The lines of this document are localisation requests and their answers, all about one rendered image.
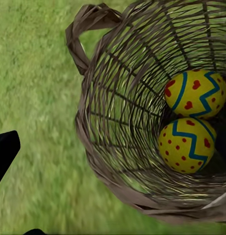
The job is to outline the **wicker basket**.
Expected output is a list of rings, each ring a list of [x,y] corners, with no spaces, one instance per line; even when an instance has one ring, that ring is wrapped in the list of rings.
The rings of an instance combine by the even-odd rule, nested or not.
[[[155,7],[146,11],[155,2],[159,1]],[[131,207],[135,211],[145,214],[147,217],[159,220],[169,225],[187,224],[187,223],[206,223],[217,222],[226,223],[226,169],[215,170],[215,166],[224,166],[225,162],[221,158],[212,157],[206,166],[213,166],[214,170],[199,170],[199,172],[191,174],[183,174],[172,170],[161,157],[158,145],[156,144],[165,124],[172,122],[173,111],[168,106],[164,99],[166,85],[171,81],[172,77],[179,75],[186,71],[195,71],[195,69],[206,71],[213,71],[221,75],[226,82],[226,35],[211,36],[210,25],[219,25],[219,27],[213,27],[219,29],[226,27],[226,20],[224,22],[210,23],[209,19],[226,18],[226,6],[207,4],[209,1],[221,2],[226,4],[226,0],[197,0],[194,2],[188,2],[181,4],[187,0],[179,0],[178,2],[166,7],[169,2],[176,0],[151,0],[146,5],[142,5],[140,8],[135,9],[136,6],[147,2],[147,0],[138,0],[137,2],[127,6],[123,13],[109,8],[105,3],[98,5],[88,4],[82,6],[80,11],[74,18],[72,24],[65,30],[66,34],[66,46],[69,49],[69,53],[75,61],[77,69],[80,75],[84,76],[81,82],[81,93],[79,106],[75,117],[75,129],[76,135],[85,147],[87,164],[91,168],[92,172],[97,179],[104,182],[107,188],[124,204]],[[175,11],[194,4],[203,4],[203,10],[187,16],[177,16],[170,18],[170,14]],[[181,5],[179,5],[181,4]],[[207,6],[217,7],[221,10],[210,11]],[[155,15],[149,17],[158,8],[162,7]],[[174,7],[178,9],[168,13],[168,10]],[[164,16],[157,18],[162,12]],[[209,14],[223,14],[222,16],[210,16]],[[186,23],[181,26],[174,27],[173,20],[181,20],[190,17],[196,17],[204,15],[199,19],[193,19],[192,22],[197,20],[205,20],[200,24]],[[135,26],[133,22],[142,18]],[[162,18],[167,17],[161,24],[156,25]],[[143,22],[148,23],[138,28]],[[151,25],[143,33],[139,34],[146,26]],[[177,36],[179,33],[184,33],[186,30],[196,26],[203,26],[204,28],[190,31],[184,35]],[[130,30],[120,38],[121,34],[127,26],[130,26]],[[166,28],[170,26],[167,32],[162,33]],[[181,32],[176,32],[177,29],[189,27]],[[96,43],[94,53],[91,60],[88,59],[86,52],[79,40],[79,36],[85,31],[113,28],[111,31],[103,35],[102,39]],[[205,31],[204,33],[196,34],[193,37],[180,40],[185,36],[192,35],[195,32]],[[131,34],[132,33],[132,34]],[[208,34],[206,37],[195,38],[202,34]],[[129,35],[129,39],[119,48],[121,42]],[[168,38],[174,36],[171,41],[163,45]],[[135,47],[130,49],[135,42],[139,42]],[[111,53],[111,50],[118,44],[116,50]],[[151,49],[155,44],[158,45]],[[191,47],[196,44],[209,45],[200,47]],[[222,43],[225,45],[215,45],[213,43]],[[133,54],[132,52],[142,46]],[[177,45],[174,49],[166,52],[166,55],[161,59],[157,59],[155,56],[159,51],[165,51],[168,48]],[[136,55],[141,49],[145,47],[145,50],[137,57],[139,58],[144,52],[147,51],[145,56],[131,69],[126,66],[126,62],[134,55]],[[196,48],[191,51],[184,51],[186,48]],[[204,54],[188,54],[192,51],[196,51],[199,48],[210,48],[209,53]],[[114,54],[122,49],[117,56]],[[119,60],[119,57],[124,52],[125,54]],[[177,56],[171,57],[175,53],[181,51]],[[106,52],[101,63],[98,65],[102,55]],[[216,55],[223,55],[225,57],[218,57]],[[107,56],[110,56],[106,64],[105,60]],[[167,66],[173,59],[184,56],[185,60],[182,60],[173,66]],[[192,62],[211,62],[207,64],[191,64]],[[117,67],[118,72],[112,79],[108,87],[106,83],[109,81]],[[165,68],[165,66],[167,66]],[[176,67],[184,67],[183,69],[175,69]],[[211,66],[208,67],[207,66]],[[96,68],[97,67],[97,68]],[[120,82],[120,72],[124,68],[124,72],[127,70],[125,79],[122,84],[126,84],[126,90],[124,95],[117,92]],[[124,75],[124,72],[121,78]],[[158,81],[152,82],[161,72],[163,74],[159,79],[168,78],[169,81],[161,87],[158,92],[153,90],[153,87]],[[127,96],[127,86],[130,77],[132,76],[130,90]],[[110,89],[110,86],[115,80],[114,88]],[[91,81],[93,82],[93,91],[91,93]],[[96,99],[96,90],[99,87],[98,96]],[[135,95],[132,100],[131,94],[136,87]],[[144,100],[144,103],[140,105],[143,91],[145,88],[149,89],[148,95]],[[100,92],[102,91],[102,108],[103,114],[101,114],[101,100]],[[108,93],[112,92],[109,109],[107,115],[105,115],[106,102],[108,104]],[[86,100],[89,95],[89,104],[86,109]],[[115,95],[121,97],[121,118],[117,120],[111,117],[114,107],[115,113]],[[124,109],[122,110],[122,98],[124,100]],[[94,100],[94,112],[91,111],[91,105]],[[96,105],[99,102],[99,112],[96,113]],[[122,121],[123,114],[125,115],[125,108],[128,114],[128,123],[125,120]],[[226,110],[226,102],[223,106]],[[99,142],[96,137],[96,132],[92,126],[90,117],[91,114],[95,115],[95,127],[99,134]],[[147,120],[145,121],[145,114]],[[139,119],[137,117],[139,116]],[[96,116],[98,116],[99,127],[96,124]],[[103,122],[103,129],[101,127],[101,117]],[[114,121],[119,124],[119,139],[115,138],[117,143],[113,144],[109,135],[109,121]],[[206,120],[212,126],[215,131],[226,130],[226,116],[222,118],[217,113],[210,120]],[[213,123],[213,124],[212,124]],[[129,127],[129,137],[127,137],[126,125]],[[91,141],[90,130],[93,133],[95,142]],[[120,139],[120,132],[124,139],[125,145],[123,145]],[[152,142],[149,142],[149,140]],[[151,146],[152,145],[152,146]],[[126,154],[128,149],[131,155],[131,160]],[[117,156],[118,151],[120,156],[125,161],[127,166]],[[108,157],[109,163],[104,159],[101,151]],[[108,153],[112,159],[115,159],[121,170],[116,171],[111,165]],[[215,151],[214,155],[219,155],[219,152]],[[150,158],[149,158],[150,157]],[[129,163],[130,160],[133,164]],[[145,161],[147,163],[145,163]],[[135,190],[126,180],[122,179],[121,174],[125,174],[130,178],[135,179],[138,183],[148,192],[148,194],[142,194]]]

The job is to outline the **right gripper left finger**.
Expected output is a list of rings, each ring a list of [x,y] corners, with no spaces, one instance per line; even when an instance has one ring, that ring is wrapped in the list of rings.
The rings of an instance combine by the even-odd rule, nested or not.
[[[16,130],[0,134],[0,181],[21,148]]]

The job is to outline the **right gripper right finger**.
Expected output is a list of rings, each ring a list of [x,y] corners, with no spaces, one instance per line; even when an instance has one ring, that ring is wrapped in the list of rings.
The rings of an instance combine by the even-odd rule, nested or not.
[[[226,164],[226,130],[220,130],[217,134],[215,148]]]

